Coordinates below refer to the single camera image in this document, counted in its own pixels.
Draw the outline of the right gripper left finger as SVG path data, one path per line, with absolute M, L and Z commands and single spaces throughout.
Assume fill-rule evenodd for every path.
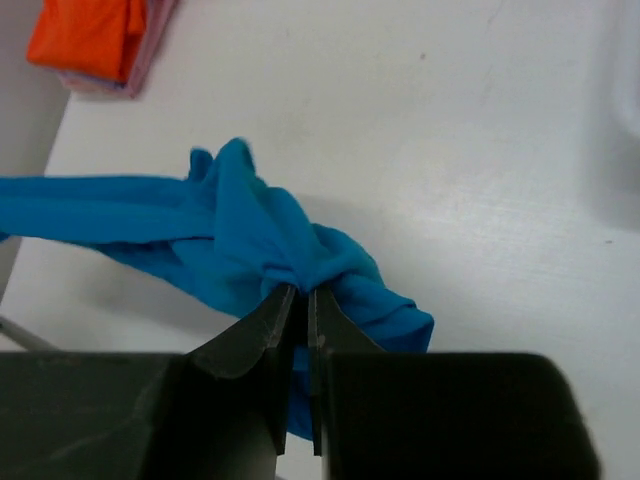
M 278 455 L 285 452 L 295 349 L 295 288 L 276 287 L 255 310 L 189 354 L 189 362 L 221 383 L 246 382 L 242 399 L 266 420 Z

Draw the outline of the blue t shirt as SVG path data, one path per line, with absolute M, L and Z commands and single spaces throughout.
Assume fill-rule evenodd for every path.
M 265 183 L 240 138 L 217 153 L 193 149 L 183 179 L 5 177 L 1 235 L 98 252 L 237 318 L 282 284 L 304 295 L 328 285 L 342 312 L 391 352 L 425 352 L 434 328 L 358 242 Z

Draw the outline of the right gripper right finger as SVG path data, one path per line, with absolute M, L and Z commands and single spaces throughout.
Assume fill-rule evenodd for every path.
M 341 310 L 330 287 L 318 287 L 308 297 L 307 341 L 310 378 L 310 413 L 315 455 L 323 454 L 322 428 L 328 418 L 326 362 L 330 353 L 382 353 Z

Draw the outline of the folded orange t shirt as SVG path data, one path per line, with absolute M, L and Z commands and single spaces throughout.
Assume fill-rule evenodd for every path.
M 45 1 L 26 59 L 42 67 L 124 83 L 147 31 L 147 18 L 145 1 Z

